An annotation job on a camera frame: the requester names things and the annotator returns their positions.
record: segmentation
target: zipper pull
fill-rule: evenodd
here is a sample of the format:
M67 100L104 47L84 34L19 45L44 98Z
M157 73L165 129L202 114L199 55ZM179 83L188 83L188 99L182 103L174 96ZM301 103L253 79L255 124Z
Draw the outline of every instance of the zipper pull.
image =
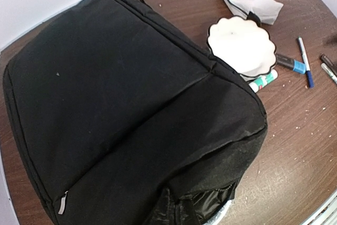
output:
M66 191L63 195L63 197L61 198L61 206L60 206L60 210L58 211L58 214L63 214L64 210L65 210L65 201L67 199L67 195L68 195L68 191Z

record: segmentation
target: blue marker cap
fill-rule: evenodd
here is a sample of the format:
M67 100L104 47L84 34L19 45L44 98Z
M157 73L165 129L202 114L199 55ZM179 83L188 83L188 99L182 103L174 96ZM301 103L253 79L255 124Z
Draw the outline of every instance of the blue marker cap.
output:
M294 60L293 71L296 71L296 72L301 73L301 74L305 74L305 72L306 72L305 64Z

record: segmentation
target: table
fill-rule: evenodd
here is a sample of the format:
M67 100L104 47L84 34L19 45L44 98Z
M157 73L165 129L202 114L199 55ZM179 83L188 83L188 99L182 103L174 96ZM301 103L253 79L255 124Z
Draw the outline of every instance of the table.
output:
M336 48L323 38L337 32L337 19L320 0L284 3L273 26L264 26L279 53L301 61L295 39L301 35L311 62L314 89L306 78L276 67L279 78L259 91L269 122L261 152L244 175L225 224L299 224L337 187L337 88L320 67L319 55L337 60ZM154 10L202 47L207 30L221 17L231 17L222 0L146 0ZM0 72L8 60L47 23L2 52ZM51 224L19 158L0 91L0 140L7 183L21 225Z

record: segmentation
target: backpack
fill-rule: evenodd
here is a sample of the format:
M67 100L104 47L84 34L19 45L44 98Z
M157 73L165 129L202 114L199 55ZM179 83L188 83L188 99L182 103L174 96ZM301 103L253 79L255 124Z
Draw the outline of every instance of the backpack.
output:
M82 0L3 82L24 167L57 225L210 224L267 131L236 71L144 1Z

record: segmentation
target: brown table top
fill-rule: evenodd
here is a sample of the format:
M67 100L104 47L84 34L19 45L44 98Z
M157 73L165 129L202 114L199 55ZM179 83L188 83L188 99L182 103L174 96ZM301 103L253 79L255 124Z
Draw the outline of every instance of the brown table top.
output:
M323 38L337 32L337 19L320 0L284 3L269 31L277 51L301 61L295 39L301 35L311 63L315 88L306 77L279 66L279 78L263 90L269 133L241 181L225 224L299 224L337 188L337 87L320 67L319 55L337 60L336 48ZM146 0L193 41L206 47L207 30L231 17L222 0ZM1 77L8 60L46 24L2 52ZM11 133L0 91L0 140L7 183L22 225L51 224L27 178Z

